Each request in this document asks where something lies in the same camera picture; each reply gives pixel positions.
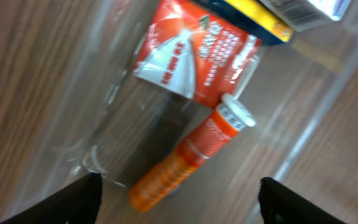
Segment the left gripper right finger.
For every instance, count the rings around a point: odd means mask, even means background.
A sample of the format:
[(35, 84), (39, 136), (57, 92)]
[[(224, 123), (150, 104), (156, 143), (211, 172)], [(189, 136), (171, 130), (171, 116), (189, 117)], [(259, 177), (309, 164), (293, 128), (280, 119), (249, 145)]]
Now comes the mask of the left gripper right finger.
[(258, 201), (264, 224), (344, 224), (271, 177), (260, 180)]

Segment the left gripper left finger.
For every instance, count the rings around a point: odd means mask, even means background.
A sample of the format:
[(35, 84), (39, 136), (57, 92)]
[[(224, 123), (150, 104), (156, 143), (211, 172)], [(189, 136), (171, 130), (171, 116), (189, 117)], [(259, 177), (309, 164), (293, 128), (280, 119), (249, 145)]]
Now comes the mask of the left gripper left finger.
[(91, 172), (1, 224), (94, 224), (102, 192), (101, 175)]

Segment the orange effervescent tablet tube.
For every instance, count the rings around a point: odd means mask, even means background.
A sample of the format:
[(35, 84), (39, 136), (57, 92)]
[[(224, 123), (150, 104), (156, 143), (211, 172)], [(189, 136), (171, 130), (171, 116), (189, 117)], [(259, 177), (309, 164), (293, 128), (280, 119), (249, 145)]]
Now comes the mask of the orange effervescent tablet tube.
[(255, 125), (240, 101), (223, 94), (210, 115), (130, 189), (130, 204), (139, 212), (150, 210), (244, 128)]

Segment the red medicine box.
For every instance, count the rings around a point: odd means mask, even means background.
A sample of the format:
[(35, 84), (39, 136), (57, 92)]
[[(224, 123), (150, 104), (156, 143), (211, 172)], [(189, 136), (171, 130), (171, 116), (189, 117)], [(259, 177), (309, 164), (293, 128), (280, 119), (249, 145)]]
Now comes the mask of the red medicine box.
[(233, 93), (260, 39), (191, 1), (163, 0), (133, 74), (214, 108)]

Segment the blue medicine box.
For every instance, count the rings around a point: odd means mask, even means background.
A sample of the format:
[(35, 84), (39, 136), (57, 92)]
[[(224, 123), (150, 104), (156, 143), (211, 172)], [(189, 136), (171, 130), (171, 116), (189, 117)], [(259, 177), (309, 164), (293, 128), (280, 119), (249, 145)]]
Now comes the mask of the blue medicine box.
[(197, 0), (236, 27), (258, 37), (264, 45), (287, 43), (294, 30), (257, 0)]

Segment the white medicine box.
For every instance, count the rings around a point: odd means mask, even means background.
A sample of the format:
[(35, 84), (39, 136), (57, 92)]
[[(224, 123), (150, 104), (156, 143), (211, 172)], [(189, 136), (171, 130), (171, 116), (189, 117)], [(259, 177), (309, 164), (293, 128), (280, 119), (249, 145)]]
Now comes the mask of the white medicine box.
[(293, 30), (307, 29), (340, 21), (351, 0), (260, 0)]

